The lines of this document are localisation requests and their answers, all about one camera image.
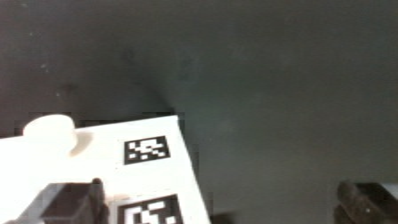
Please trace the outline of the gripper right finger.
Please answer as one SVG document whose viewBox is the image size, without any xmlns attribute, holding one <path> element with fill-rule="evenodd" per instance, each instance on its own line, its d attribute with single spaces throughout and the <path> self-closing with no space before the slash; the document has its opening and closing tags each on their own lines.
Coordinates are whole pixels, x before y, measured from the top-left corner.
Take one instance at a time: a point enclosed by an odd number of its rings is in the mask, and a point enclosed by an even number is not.
<svg viewBox="0 0 398 224">
<path fill-rule="evenodd" d="M 337 185 L 333 224 L 398 224 L 398 183 Z"/>
</svg>

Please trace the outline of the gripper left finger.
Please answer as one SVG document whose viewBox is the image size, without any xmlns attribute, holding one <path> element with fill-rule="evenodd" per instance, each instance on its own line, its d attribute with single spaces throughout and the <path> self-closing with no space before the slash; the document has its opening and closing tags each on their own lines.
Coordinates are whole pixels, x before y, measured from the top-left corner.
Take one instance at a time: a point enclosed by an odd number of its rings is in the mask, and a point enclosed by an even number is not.
<svg viewBox="0 0 398 224">
<path fill-rule="evenodd" d="M 49 183 L 8 224 L 108 224 L 104 187 L 90 182 Z"/>
</svg>

